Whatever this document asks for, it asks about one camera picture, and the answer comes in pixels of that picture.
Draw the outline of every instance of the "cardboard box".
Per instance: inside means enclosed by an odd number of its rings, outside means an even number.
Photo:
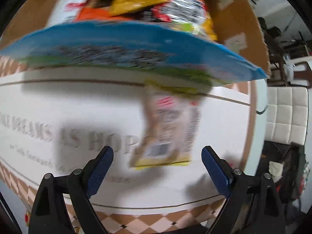
[[[27,0],[4,31],[0,49],[45,27],[57,0]],[[258,20],[247,0],[205,0],[219,43],[268,71],[269,58]]]

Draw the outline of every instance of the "diamond pattern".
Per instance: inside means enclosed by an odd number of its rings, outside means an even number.
[[[183,229],[188,226],[192,226],[194,224],[197,224],[197,222],[192,217],[192,214],[190,212],[186,213],[184,216],[182,216],[179,220],[177,220],[177,224],[175,225],[179,229]]]
[[[4,173],[3,173],[3,166],[2,166],[1,163],[0,163],[0,179],[1,179],[3,182],[5,181]]]
[[[73,219],[73,216],[71,216],[69,213],[68,215],[69,215],[69,219],[71,220],[71,224],[74,228],[81,227],[78,219]]]
[[[128,224],[127,230],[129,230],[133,234],[140,234],[141,232],[146,230],[148,227],[149,226],[146,223],[136,218],[131,223]]]
[[[18,179],[18,196],[22,201],[27,203],[28,198],[28,185],[24,181]]]
[[[210,205],[211,209],[213,210],[213,215],[214,215],[215,217],[217,217],[218,214],[220,213],[220,211],[221,211],[221,209],[222,209],[224,203],[225,203],[225,199],[220,199],[220,200],[218,200],[218,201],[213,202],[213,203]]]
[[[36,197],[36,193],[37,193],[37,190],[32,188],[32,187],[28,187],[28,199],[27,199],[27,203],[29,205],[33,205],[34,204],[34,201],[35,201],[35,197]]]
[[[172,225],[169,229],[166,230],[167,231],[173,231],[173,230],[178,230],[177,227],[175,227],[174,225]]]
[[[117,214],[111,214],[110,217],[114,219],[116,222],[120,223],[121,225],[127,225],[131,221],[133,221],[135,218],[132,215],[117,215]]]
[[[152,225],[153,223],[157,222],[159,219],[163,218],[161,214],[154,214],[154,215],[142,215],[139,217],[141,221],[148,225]]]
[[[104,214],[103,212],[97,211],[97,212],[96,212],[96,215],[98,216],[98,218],[99,218],[100,221],[102,221],[102,220],[104,220],[105,218],[107,218],[107,215]]]
[[[157,232],[164,232],[171,227],[171,224],[171,221],[169,221],[166,217],[163,217],[151,225],[151,228]]]
[[[130,232],[129,230],[127,229],[121,229],[117,232],[118,234],[133,234],[132,232]]]
[[[211,207],[207,207],[207,209],[203,213],[201,213],[199,216],[197,216],[195,219],[199,223],[207,221],[209,218],[213,217],[212,213],[213,213],[213,210],[211,209]]]
[[[178,211],[178,212],[174,212],[171,214],[168,214],[166,216],[167,219],[169,219],[172,222],[176,222],[177,220],[179,220],[182,216],[184,216],[186,213],[188,213],[187,210],[182,210],[182,211]]]
[[[3,166],[3,174],[4,174],[5,184],[7,185],[8,188],[11,188],[10,173],[9,173],[8,169],[5,168],[4,166]]]
[[[203,206],[199,206],[196,208],[193,208],[190,213],[192,214],[192,216],[194,218],[196,218],[197,216],[199,216],[200,214],[202,214],[206,209],[207,209],[208,205],[203,205]]]
[[[110,216],[106,217],[104,220],[101,221],[103,226],[109,233],[116,233],[117,231],[121,230],[121,225],[112,219]]]
[[[156,231],[154,231],[151,228],[147,228],[146,230],[144,230],[143,232],[141,232],[140,234],[154,234],[157,233]]]
[[[10,173],[11,189],[18,195],[18,178]]]
[[[36,69],[40,68],[30,68],[25,62],[15,61],[8,56],[0,55],[0,77]]]

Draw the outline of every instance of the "table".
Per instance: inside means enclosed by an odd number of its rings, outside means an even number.
[[[25,14],[38,1],[23,5],[0,47],[44,27],[46,11]],[[52,9],[55,0],[45,1]],[[188,167],[134,171],[128,160],[144,133],[141,95],[146,75],[18,65],[0,67],[0,76],[0,177],[30,206],[45,173],[64,175],[83,167],[104,142],[114,148],[115,160],[91,203],[111,233],[125,232],[122,226],[133,234],[163,232],[206,220],[209,204],[222,197],[201,163],[205,145],[246,174],[257,169],[266,125],[265,80],[207,93]],[[75,224],[68,198],[66,203]]]

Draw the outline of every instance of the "red label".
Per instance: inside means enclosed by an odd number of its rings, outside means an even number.
[[[171,96],[167,96],[157,100],[157,105],[161,107],[168,107],[174,104],[174,99]]]
[[[160,8],[162,6],[164,6],[164,4],[162,5],[156,5],[153,9],[152,9],[152,12],[153,12],[153,16],[154,18],[158,18],[160,19],[161,21],[163,22],[167,22],[167,23],[170,23],[171,22],[171,18],[167,15],[167,14],[162,14],[160,13]]]
[[[85,5],[85,3],[68,3],[65,6],[65,11],[70,11],[72,9],[81,8]]]

